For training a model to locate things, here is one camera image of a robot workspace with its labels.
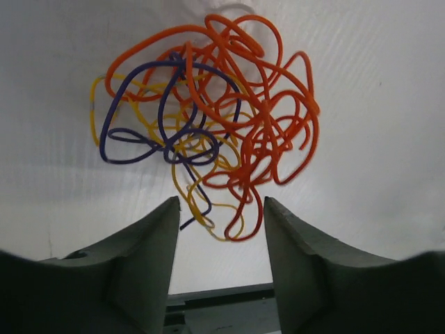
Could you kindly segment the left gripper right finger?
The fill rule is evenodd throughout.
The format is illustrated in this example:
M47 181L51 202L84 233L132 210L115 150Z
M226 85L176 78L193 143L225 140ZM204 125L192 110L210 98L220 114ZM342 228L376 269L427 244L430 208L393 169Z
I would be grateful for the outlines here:
M264 201L283 333L443 333L444 252L404 260L343 243Z

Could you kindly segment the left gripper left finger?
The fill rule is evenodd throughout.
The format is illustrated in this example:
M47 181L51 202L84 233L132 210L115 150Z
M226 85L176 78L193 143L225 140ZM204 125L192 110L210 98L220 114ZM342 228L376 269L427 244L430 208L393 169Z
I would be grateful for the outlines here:
M58 259L1 252L2 333L161 333L180 221L178 197Z

